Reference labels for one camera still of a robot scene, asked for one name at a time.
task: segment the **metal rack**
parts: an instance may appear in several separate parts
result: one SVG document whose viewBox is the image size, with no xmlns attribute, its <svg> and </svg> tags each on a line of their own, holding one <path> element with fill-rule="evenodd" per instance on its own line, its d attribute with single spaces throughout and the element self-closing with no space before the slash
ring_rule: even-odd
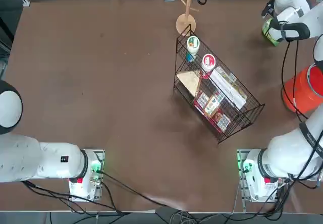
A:
<svg viewBox="0 0 323 224">
<path fill-rule="evenodd" d="M 189 25 L 176 40 L 174 90 L 178 90 L 183 95 L 197 114 L 201 116 L 203 122 L 205 122 L 220 143 L 233 134 L 252 125 L 264 108 L 264 104 L 258 102 L 240 80 L 237 79 L 229 68 L 202 40 L 200 40 L 200 47 L 196 59 L 192 62 L 188 61 L 187 55 L 190 55 L 191 57 L 192 55 L 186 49 L 186 40 L 188 36 L 191 35 L 196 36 Z M 242 107 L 237 107 L 231 100 L 232 98 L 228 97 L 210 77 L 203 79 L 200 76 L 201 74 L 206 74 L 201 67 L 201 62 L 203 56 L 207 53 L 212 54 L 215 57 L 216 67 L 221 67 L 227 75 L 230 75 L 234 80 L 235 86 L 244 93 L 246 102 Z M 193 71 L 194 74 L 199 77 L 199 86 L 196 95 L 192 95 L 177 77 L 179 72 L 184 71 Z M 201 92 L 207 95 L 208 98 L 216 97 L 219 100 L 220 104 L 217 107 L 214 117 L 206 116 L 203 109 L 197 104 L 197 101 L 202 94 Z"/>
</svg>

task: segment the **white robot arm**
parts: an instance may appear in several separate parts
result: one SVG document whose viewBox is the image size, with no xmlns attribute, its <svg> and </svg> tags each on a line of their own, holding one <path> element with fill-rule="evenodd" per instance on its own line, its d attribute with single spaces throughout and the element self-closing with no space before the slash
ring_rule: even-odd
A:
<svg viewBox="0 0 323 224">
<path fill-rule="evenodd" d="M 271 0 L 262 12 L 273 15 L 265 35 L 275 44 L 282 40 L 319 37 L 313 57 L 323 71 L 323 3 L 311 8 L 309 0 Z"/>
<path fill-rule="evenodd" d="M 21 119 L 22 108 L 18 91 L 0 80 L 0 183 L 68 178 L 71 195 L 97 199 L 101 175 L 96 170 L 103 168 L 98 155 L 70 143 L 38 142 L 10 133 Z"/>
<path fill-rule="evenodd" d="M 266 16 L 267 13 L 271 13 L 273 18 L 269 20 L 264 34 L 271 41 L 319 37 L 313 57 L 315 64 L 323 71 L 323 3 L 311 8 L 308 0 L 271 0 L 262 15 Z M 323 104 L 297 129 L 274 137 L 267 149 L 251 150 L 243 163 L 251 200 L 264 202 L 277 188 L 280 178 L 298 177 L 322 130 Z M 316 153 L 300 178 L 319 171 L 322 162 L 323 140 L 320 140 Z"/>
<path fill-rule="evenodd" d="M 264 202 L 277 188 L 279 178 L 297 177 L 308 161 L 315 142 L 323 130 L 323 104 L 295 130 L 274 137 L 267 149 L 253 149 L 243 163 L 250 197 Z M 323 163 L 323 139 L 309 165 L 300 176 L 317 172 Z"/>
</svg>

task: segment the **wooden stand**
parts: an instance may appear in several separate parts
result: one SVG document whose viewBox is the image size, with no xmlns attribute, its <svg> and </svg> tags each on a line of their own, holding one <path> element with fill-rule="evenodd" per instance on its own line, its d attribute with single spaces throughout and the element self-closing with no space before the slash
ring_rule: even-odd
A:
<svg viewBox="0 0 323 224">
<path fill-rule="evenodd" d="M 178 18 L 177 18 L 177 21 L 176 21 L 176 29 L 178 31 L 178 33 L 182 33 L 184 31 L 184 29 L 189 25 L 191 24 L 191 30 L 194 32 L 195 29 L 196 29 L 196 22 L 195 22 L 195 19 L 193 16 L 191 16 L 189 14 L 190 12 L 190 6 L 191 6 L 191 1 L 192 0 L 186 0 L 186 9 L 185 9 L 185 13 L 184 14 L 181 14 Z"/>
</svg>

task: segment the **red bucket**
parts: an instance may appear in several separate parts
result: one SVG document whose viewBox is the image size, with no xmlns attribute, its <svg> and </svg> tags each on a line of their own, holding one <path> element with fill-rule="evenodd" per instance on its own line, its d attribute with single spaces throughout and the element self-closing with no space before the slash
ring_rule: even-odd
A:
<svg viewBox="0 0 323 224">
<path fill-rule="evenodd" d="M 297 74 L 295 80 L 295 98 L 293 98 L 294 77 L 289 79 L 284 85 L 288 98 L 302 112 L 306 113 L 317 108 L 323 103 L 323 73 L 315 65 L 303 69 Z M 288 109 L 296 111 L 288 100 L 284 89 L 282 89 L 283 101 Z"/>
</svg>

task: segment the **table surface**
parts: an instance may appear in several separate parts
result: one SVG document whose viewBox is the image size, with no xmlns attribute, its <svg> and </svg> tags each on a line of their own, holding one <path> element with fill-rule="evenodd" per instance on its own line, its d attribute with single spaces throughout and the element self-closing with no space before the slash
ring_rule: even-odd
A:
<svg viewBox="0 0 323 224">
<path fill-rule="evenodd" d="M 254 125 L 220 145 L 187 102 L 173 93 L 178 0 L 41 0 L 24 8 L 6 81 L 23 98 L 14 130 L 43 142 L 104 148 L 105 171 L 177 209 L 231 212 L 239 181 L 237 149 L 266 147 L 298 122 L 282 103 L 280 73 L 286 43 L 261 34 L 268 0 L 208 0 L 192 12 L 196 34 L 266 103 Z M 298 70 L 312 63 L 314 41 L 301 41 Z M 286 61 L 293 75 L 295 43 Z M 37 180 L 67 191 L 66 180 Z M 116 206 L 157 208 L 109 180 Z M 0 210 L 67 210 L 21 183 L 0 187 Z M 285 212 L 321 213 L 322 188 L 296 185 Z M 102 203 L 110 204 L 103 193 Z M 84 204 L 87 210 L 107 210 Z M 259 205 L 248 203 L 248 211 Z M 239 193 L 235 211 L 243 211 Z"/>
</svg>

